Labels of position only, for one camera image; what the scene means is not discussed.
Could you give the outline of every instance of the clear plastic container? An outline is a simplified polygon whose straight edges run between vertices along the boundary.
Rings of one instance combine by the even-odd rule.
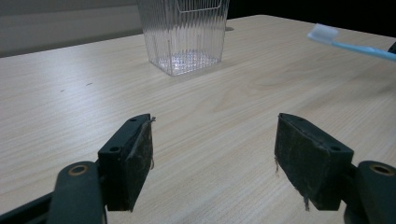
[[[137,0],[148,60],[170,76],[221,61],[230,0]]]

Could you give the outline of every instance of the white bristles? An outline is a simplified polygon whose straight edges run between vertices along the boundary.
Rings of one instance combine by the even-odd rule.
[[[336,29],[317,23],[307,36],[311,40],[330,45],[337,35],[338,31]]]

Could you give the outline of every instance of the wooden table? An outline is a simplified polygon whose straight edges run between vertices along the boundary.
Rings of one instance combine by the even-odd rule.
[[[0,59],[0,213],[52,191],[66,165],[96,161],[125,120],[150,113],[155,168],[134,212],[109,223],[343,223],[343,203],[305,212],[276,175],[277,116],[310,120],[355,150],[355,165],[396,166],[396,63],[313,42],[313,25],[229,20],[222,62],[179,77],[148,62],[142,35]]]

